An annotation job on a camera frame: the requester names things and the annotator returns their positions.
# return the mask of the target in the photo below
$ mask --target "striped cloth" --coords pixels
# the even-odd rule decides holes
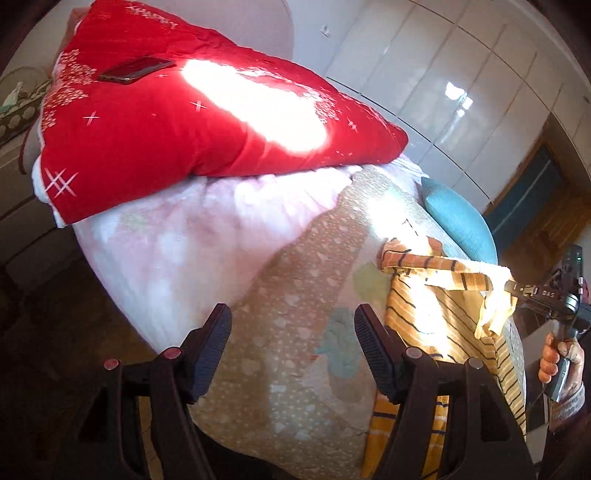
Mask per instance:
[[[409,249],[394,240],[384,246],[382,270],[393,273],[385,324],[407,345],[439,361],[464,363],[479,357],[499,387],[525,434],[525,398],[502,335],[517,299],[504,292],[506,267],[441,256],[439,241],[426,238]],[[396,421],[398,405],[378,393],[369,425],[362,476],[378,466]],[[437,478],[445,440],[449,398],[439,397],[423,479]]]

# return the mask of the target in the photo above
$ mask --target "headboard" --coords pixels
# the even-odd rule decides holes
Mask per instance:
[[[18,61],[11,62],[11,70],[24,65],[50,69],[70,11],[91,3],[92,0],[0,0],[0,74],[13,56]],[[286,0],[144,0],[144,3],[192,24],[218,30],[240,46],[292,58],[294,26]]]

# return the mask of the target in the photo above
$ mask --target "smartphone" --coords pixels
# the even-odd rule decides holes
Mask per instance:
[[[141,57],[140,59],[129,61],[101,73],[99,80],[130,85],[150,73],[174,66],[176,66],[176,62],[172,60],[158,59],[156,57]]]

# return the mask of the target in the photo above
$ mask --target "black clamp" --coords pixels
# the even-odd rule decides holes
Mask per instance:
[[[153,361],[104,363],[99,386],[80,408],[54,469],[55,480],[147,480],[138,397],[150,397],[152,443],[166,480],[215,480],[189,415],[209,389],[230,331],[218,304],[202,328]]]
[[[482,360],[435,361],[383,327],[371,306],[355,311],[355,333],[378,389],[400,410],[374,480],[420,480],[438,395],[449,395],[438,479],[534,480],[523,433]]]

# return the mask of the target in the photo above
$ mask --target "handle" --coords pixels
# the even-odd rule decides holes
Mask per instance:
[[[570,360],[560,355],[560,360],[558,360],[557,365],[558,373],[552,377],[552,380],[546,384],[544,389],[544,393],[555,402],[558,402],[560,399],[560,394],[562,393],[564,383],[566,382],[566,378],[569,376]]]

